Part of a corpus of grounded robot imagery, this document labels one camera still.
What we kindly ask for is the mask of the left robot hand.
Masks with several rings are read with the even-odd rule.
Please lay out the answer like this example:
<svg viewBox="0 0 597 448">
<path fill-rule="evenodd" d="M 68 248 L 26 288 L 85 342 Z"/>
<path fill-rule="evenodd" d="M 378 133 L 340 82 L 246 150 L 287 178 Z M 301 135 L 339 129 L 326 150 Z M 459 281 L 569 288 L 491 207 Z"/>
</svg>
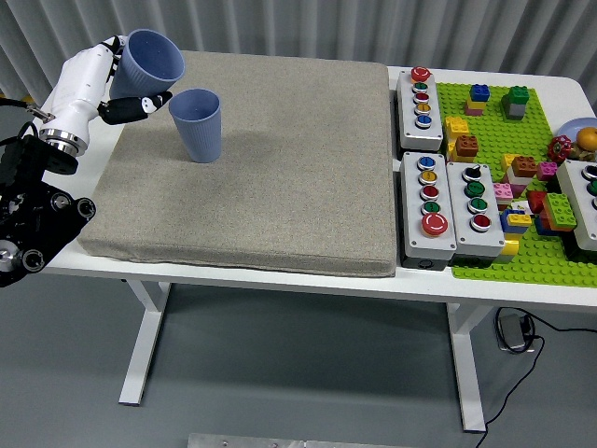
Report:
<svg viewBox="0 0 597 448">
<path fill-rule="evenodd" d="M 90 142 L 91 121 L 100 117 L 116 125 L 146 119 L 172 98 L 170 88 L 185 71 L 175 43 L 149 29 L 81 50 L 62 66 L 41 137 L 64 151 L 82 153 Z"/>
</svg>

